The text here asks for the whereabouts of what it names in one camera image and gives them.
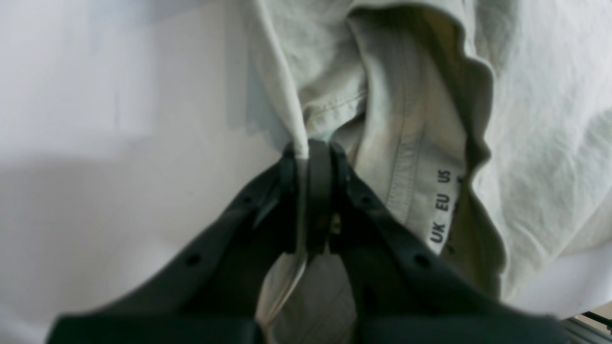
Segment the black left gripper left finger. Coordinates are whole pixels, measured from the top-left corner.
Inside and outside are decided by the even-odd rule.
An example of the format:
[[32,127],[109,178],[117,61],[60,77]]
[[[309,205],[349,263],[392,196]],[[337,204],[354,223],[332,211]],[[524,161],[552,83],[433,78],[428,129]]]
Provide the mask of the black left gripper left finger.
[[281,159],[157,274],[118,300],[57,319],[49,344],[263,344],[262,283],[296,248],[296,159]]

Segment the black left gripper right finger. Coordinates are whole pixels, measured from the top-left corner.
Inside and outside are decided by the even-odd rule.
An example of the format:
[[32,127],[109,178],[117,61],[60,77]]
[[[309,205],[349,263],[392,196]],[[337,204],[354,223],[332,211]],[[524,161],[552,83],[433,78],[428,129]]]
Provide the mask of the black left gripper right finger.
[[342,148],[310,140],[306,249],[341,257],[357,344],[568,344],[551,317],[516,311],[463,281],[397,222]]

